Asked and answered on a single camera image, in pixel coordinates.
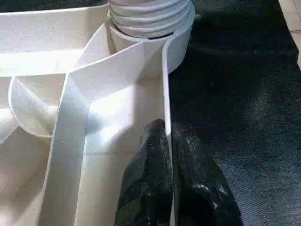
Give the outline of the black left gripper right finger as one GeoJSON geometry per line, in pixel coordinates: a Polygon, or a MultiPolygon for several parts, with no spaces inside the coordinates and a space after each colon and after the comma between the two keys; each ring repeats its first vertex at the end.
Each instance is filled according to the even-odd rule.
{"type": "Polygon", "coordinates": [[[226,177],[191,126],[172,124],[172,152],[176,225],[242,225],[226,177]]]}

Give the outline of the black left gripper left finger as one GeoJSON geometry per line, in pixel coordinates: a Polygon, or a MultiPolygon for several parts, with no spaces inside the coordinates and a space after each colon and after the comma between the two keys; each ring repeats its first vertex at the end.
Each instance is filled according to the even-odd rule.
{"type": "Polygon", "coordinates": [[[137,153],[124,171],[115,225],[168,226],[172,202],[172,167],[165,123],[156,119],[144,127],[137,153]]]}

